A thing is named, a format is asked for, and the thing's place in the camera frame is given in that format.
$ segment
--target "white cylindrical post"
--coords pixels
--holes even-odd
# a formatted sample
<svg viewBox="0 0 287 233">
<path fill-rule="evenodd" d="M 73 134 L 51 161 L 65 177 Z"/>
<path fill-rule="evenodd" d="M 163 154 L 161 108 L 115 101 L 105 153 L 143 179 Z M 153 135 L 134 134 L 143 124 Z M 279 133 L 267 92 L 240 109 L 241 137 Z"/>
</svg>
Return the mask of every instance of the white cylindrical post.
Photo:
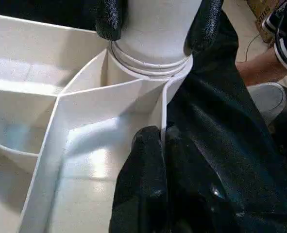
<svg viewBox="0 0 287 233">
<path fill-rule="evenodd" d="M 170 77 L 185 66 L 186 36 L 201 0 L 130 0 L 121 39 L 112 43 L 127 68 L 152 77 Z"/>
</svg>

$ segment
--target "glove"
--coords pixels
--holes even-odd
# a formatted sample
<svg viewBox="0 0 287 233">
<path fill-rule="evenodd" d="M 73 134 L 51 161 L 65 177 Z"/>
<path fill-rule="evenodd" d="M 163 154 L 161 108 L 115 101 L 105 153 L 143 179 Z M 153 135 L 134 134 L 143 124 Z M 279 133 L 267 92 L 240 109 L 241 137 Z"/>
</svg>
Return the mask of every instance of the glove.
<svg viewBox="0 0 287 233">
<path fill-rule="evenodd" d="M 167 195 L 160 131 L 146 127 L 134 136 L 118 175 L 109 232 L 169 232 Z"/>
</svg>

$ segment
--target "white plastic tray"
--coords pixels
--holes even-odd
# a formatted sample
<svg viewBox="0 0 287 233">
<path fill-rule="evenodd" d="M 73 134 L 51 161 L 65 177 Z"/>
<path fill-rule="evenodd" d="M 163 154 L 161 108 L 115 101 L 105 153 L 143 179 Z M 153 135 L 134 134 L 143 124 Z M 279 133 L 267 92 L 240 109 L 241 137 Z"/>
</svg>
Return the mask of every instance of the white plastic tray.
<svg viewBox="0 0 287 233">
<path fill-rule="evenodd" d="M 164 132 L 191 67 L 151 79 L 95 32 L 0 16 L 0 233 L 107 232 L 134 134 Z"/>
</svg>

